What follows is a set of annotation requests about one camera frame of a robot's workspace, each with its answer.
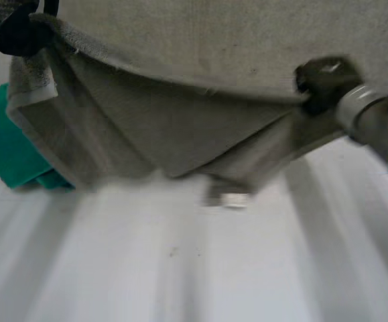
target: gray fabric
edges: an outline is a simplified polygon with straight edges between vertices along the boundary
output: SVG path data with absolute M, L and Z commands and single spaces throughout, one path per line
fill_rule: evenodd
M 293 95 L 294 69 L 349 55 L 388 92 L 388 0 L 65 0 L 58 16 L 173 70 Z
M 253 86 L 257 68 L 243 76 L 237 64 L 243 59 L 243 68 L 251 63 L 253 44 L 249 50 L 234 44 L 226 48 L 229 56 L 219 52 L 223 59 L 210 51 L 214 44 L 207 40 L 208 49 L 198 53 L 204 40 L 192 43 L 190 37 L 204 34 L 201 23 L 185 44 L 180 31 L 173 29 L 162 31 L 162 44 L 157 44 L 142 33 L 144 28 L 156 33 L 160 22 L 150 20 L 152 15 L 132 20 L 133 25 L 140 23 L 134 37 L 135 30 L 126 31 L 122 25 L 129 19 L 125 14 L 137 5 L 122 8 L 118 1 L 112 3 L 82 1 L 82 8 L 76 8 L 77 0 L 67 1 L 62 16 L 70 12 L 66 19 L 83 32 L 53 17 L 34 15 L 32 19 L 56 32 L 56 41 L 33 58 L 14 58 L 11 68 L 8 115 L 75 186 L 106 176 L 143 176 L 158 167 L 169 176 L 197 170 L 257 189 L 262 178 L 292 158 L 341 134 L 330 113 L 316 119 L 299 113 L 300 98 L 287 95 L 288 88 L 278 82 L 274 87 Z M 170 25 L 173 9 L 169 8 Z M 84 14 L 94 10 L 87 19 Z M 187 28 L 183 21 L 174 23 Z M 178 36 L 169 40 L 166 33 Z M 231 37 L 246 40 L 237 34 Z M 182 62 L 179 55 L 184 54 Z M 234 58 L 232 65 L 229 57 Z M 220 59 L 227 64 L 226 74 L 213 72 Z M 273 75 L 273 63 L 258 64 L 271 68 Z M 235 79 L 234 72 L 241 77 Z M 292 82 L 282 78 L 286 84 Z

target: folded cloth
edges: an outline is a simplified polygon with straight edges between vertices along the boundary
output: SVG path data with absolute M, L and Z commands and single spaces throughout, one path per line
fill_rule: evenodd
M 68 184 L 6 116 L 7 84 L 0 86 L 0 177 L 9 188 L 37 180 L 48 189 Z
M 299 98 L 175 74 L 54 17 L 31 18 L 56 37 L 34 57 L 13 58 L 7 113 L 74 186 L 161 168 L 254 187 L 260 174 L 341 134 L 331 114 L 299 113 Z

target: black object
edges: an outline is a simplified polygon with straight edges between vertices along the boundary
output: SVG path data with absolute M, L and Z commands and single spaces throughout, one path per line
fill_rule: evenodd
M 298 91 L 310 94 L 302 105 L 309 115 L 335 108 L 348 92 L 364 83 L 354 64 L 342 56 L 311 60 L 299 66 L 295 74 Z
M 33 56 L 50 44 L 54 33 L 44 23 L 30 21 L 40 0 L 0 0 L 0 52 Z M 44 12 L 56 15 L 59 0 L 46 0 Z

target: teal fabric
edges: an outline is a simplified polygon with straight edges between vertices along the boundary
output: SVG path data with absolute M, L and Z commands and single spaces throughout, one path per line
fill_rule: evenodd
M 36 180 L 52 189 L 67 184 L 6 116 L 7 84 L 0 86 L 0 177 L 15 188 Z

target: black strap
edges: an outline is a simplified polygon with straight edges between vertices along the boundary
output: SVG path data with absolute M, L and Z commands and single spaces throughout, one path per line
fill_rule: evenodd
M 60 0 L 45 0 L 44 13 L 57 16 Z

